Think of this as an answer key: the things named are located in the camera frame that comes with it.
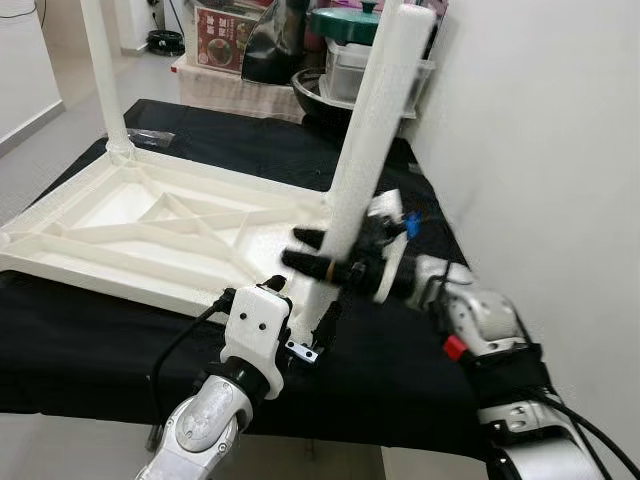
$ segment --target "green lid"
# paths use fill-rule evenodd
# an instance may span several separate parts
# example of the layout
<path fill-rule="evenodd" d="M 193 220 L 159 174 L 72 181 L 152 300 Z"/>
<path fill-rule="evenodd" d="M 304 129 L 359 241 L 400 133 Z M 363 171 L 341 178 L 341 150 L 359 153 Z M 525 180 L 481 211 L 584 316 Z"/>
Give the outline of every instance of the green lid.
<path fill-rule="evenodd" d="M 311 31 L 333 38 L 339 44 L 372 45 L 380 14 L 372 12 L 375 3 L 362 2 L 366 11 L 355 8 L 319 8 L 311 13 Z"/>

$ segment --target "plastic container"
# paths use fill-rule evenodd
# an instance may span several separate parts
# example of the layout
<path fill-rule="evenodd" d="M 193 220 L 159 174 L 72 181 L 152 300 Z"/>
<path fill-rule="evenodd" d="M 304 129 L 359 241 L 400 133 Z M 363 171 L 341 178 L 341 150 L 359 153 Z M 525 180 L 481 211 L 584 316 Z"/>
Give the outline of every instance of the plastic container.
<path fill-rule="evenodd" d="M 354 103 L 362 83 L 364 69 L 367 66 L 371 47 L 349 43 L 338 45 L 334 40 L 327 39 L 326 75 L 320 79 L 320 92 L 323 98 L 336 102 Z M 418 74 L 411 87 L 405 111 L 412 112 L 435 64 L 430 60 L 421 60 Z"/>

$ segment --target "baseboard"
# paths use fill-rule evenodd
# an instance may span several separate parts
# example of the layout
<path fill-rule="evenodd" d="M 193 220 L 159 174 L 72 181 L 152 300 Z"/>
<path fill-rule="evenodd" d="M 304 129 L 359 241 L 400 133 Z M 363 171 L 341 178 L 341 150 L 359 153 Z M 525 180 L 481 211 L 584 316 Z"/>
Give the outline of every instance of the baseboard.
<path fill-rule="evenodd" d="M 125 57 L 139 57 L 147 51 L 147 44 L 139 46 L 138 48 L 123 48 L 120 47 L 120 53 Z"/>
<path fill-rule="evenodd" d="M 14 131 L 10 132 L 3 138 L 0 138 L 0 157 L 6 155 L 11 150 L 24 142 L 31 135 L 44 127 L 51 120 L 66 111 L 66 107 L 62 100 L 51 104 L 40 113 L 37 113 L 25 123 L 20 125 Z"/>

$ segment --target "black tablecloth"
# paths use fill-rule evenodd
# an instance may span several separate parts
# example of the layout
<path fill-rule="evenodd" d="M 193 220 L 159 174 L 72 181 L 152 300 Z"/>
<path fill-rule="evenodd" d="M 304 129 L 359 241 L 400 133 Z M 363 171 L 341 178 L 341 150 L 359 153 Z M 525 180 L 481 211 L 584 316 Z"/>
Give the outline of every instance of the black tablecloth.
<path fill-rule="evenodd" d="M 253 119 L 148 100 L 127 126 L 176 134 L 157 151 L 317 190 L 328 189 L 341 139 L 313 125 Z M 104 152 L 96 142 L 51 187 Z M 379 190 L 399 188 L 406 210 L 441 215 L 433 189 L 409 172 L 396 140 Z M 409 250 L 464 261 L 442 223 Z M 250 432 L 440 450 L 481 457 L 476 406 L 462 372 L 442 353 L 424 317 L 398 302 L 343 294 L 334 349 L 314 371 L 294 370 Z M 146 376 L 189 319 L 131 301 L 16 272 L 0 274 L 0 410 L 152 423 Z M 192 390 L 217 359 L 221 335 L 203 325 L 165 364 L 165 408 Z"/>

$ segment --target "cardboard box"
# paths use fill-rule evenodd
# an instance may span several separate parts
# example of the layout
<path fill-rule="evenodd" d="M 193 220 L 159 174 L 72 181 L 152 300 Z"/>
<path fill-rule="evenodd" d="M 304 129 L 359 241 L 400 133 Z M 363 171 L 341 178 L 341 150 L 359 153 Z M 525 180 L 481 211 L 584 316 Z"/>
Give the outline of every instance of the cardboard box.
<path fill-rule="evenodd" d="M 239 74 L 247 42 L 264 10 L 238 3 L 223 8 L 195 7 L 196 63 Z"/>

